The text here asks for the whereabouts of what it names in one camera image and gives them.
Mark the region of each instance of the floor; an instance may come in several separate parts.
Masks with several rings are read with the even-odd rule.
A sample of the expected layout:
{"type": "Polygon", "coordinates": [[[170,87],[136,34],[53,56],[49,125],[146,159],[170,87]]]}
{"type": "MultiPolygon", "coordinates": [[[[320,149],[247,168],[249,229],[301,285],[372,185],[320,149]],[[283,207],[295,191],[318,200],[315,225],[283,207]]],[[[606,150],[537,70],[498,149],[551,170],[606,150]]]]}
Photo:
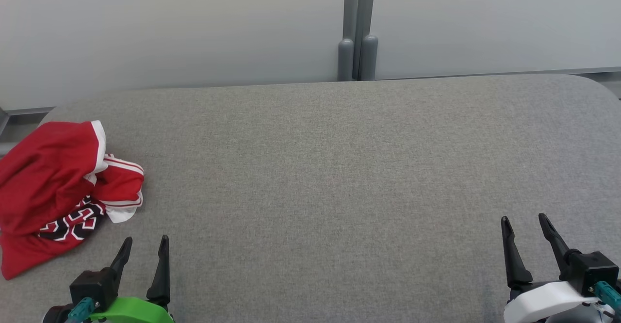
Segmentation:
{"type": "MultiPolygon", "coordinates": [[[[600,83],[621,99],[621,72],[584,73],[578,76],[583,76],[600,83]]],[[[0,134],[0,144],[19,142],[24,139],[26,135],[37,128],[44,117],[45,113],[33,113],[11,117],[9,123],[2,131],[2,134],[0,134]]]]}

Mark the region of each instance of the red fabric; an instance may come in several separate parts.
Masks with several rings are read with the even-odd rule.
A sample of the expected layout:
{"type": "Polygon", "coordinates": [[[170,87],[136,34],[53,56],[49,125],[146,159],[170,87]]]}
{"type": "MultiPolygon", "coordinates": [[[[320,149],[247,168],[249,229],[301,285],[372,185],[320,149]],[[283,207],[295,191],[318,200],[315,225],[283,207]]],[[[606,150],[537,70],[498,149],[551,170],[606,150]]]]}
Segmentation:
{"type": "Polygon", "coordinates": [[[2,276],[78,246],[104,218],[98,198],[142,202],[142,168],[108,170],[98,155],[105,144],[99,121],[49,122],[0,160],[2,276]]]}

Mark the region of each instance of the white wall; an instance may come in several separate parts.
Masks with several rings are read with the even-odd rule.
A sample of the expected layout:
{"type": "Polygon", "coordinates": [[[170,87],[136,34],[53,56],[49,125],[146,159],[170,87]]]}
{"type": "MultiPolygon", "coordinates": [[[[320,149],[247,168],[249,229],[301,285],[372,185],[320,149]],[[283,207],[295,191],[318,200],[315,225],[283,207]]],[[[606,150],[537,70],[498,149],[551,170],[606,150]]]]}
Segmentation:
{"type": "Polygon", "coordinates": [[[374,0],[376,77],[621,66],[621,0],[374,0]]]}
{"type": "Polygon", "coordinates": [[[343,0],[0,0],[0,107],[334,81],[343,0]]]}

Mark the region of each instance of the gray table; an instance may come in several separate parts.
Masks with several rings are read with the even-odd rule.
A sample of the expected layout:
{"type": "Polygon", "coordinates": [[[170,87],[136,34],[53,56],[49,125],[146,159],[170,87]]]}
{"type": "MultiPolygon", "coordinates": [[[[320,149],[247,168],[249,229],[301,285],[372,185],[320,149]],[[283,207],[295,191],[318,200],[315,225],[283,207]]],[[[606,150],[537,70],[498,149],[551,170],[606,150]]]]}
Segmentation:
{"type": "Polygon", "coordinates": [[[499,322],[503,215],[535,280],[557,277],[539,212],[621,263],[621,104],[584,78],[129,91],[45,120],[95,119],[144,206],[0,279],[3,322],[68,303],[130,235],[120,294],[144,297],[168,234],[180,323],[499,322]]]}

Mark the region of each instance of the teal connector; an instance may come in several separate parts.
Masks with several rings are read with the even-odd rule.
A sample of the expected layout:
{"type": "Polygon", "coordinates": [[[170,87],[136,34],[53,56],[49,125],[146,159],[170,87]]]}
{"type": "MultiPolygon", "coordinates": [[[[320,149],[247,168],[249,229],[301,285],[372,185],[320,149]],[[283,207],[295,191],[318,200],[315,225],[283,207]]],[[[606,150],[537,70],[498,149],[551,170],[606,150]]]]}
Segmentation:
{"type": "Polygon", "coordinates": [[[80,300],[71,312],[69,312],[69,316],[67,316],[65,323],[79,323],[86,321],[86,319],[88,319],[88,317],[95,312],[96,308],[95,301],[90,297],[85,297],[80,300]]]}
{"type": "Polygon", "coordinates": [[[615,310],[615,316],[621,316],[621,294],[610,284],[601,281],[594,286],[593,294],[599,297],[606,305],[610,305],[615,310]]]}

